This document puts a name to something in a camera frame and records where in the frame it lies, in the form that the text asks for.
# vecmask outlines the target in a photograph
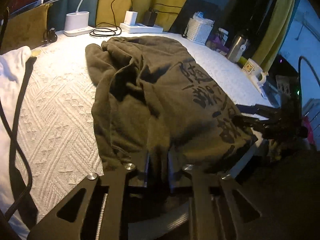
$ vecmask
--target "woven storage basket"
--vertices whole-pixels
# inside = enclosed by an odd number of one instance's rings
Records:
[[[213,28],[213,24],[203,24],[193,18],[190,18],[187,25],[187,39],[198,44],[205,44],[209,34]]]

